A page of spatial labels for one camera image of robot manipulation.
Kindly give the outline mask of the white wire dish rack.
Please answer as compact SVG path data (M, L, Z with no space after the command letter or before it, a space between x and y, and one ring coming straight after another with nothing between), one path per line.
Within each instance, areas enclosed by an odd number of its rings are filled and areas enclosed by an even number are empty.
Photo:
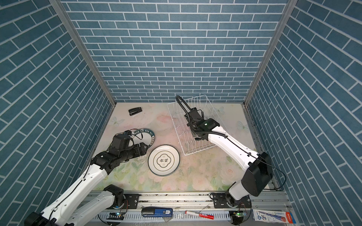
M189 99L177 96L167 108L184 155L215 147L205 131L211 131L216 125L226 128L206 95Z

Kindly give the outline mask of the plate with flower outline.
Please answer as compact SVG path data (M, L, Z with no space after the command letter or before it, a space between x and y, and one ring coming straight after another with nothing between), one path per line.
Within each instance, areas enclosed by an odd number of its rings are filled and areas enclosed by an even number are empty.
M175 147L161 145L150 153L148 166L153 174L166 177L178 169L180 161L180 154Z

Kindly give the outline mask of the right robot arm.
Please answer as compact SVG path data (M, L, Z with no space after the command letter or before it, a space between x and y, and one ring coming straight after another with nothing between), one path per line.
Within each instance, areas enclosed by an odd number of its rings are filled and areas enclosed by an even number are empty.
M207 140L226 152L244 171L242 179L225 192L227 203L234 207L247 196L259 196L273 177L270 156L259 154L241 144L213 118L204 118L197 108L190 108L185 118L191 132L201 140Z

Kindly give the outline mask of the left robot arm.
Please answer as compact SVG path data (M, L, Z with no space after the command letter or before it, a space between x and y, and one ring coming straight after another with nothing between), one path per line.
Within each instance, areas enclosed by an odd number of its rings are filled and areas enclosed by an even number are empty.
M32 212L26 226L84 226L103 210L122 209L128 204L122 188L109 185L92 201L80 207L94 187L120 164L144 156L149 146L134 143L131 131L116 134L106 151L94 156L85 172L40 213Z

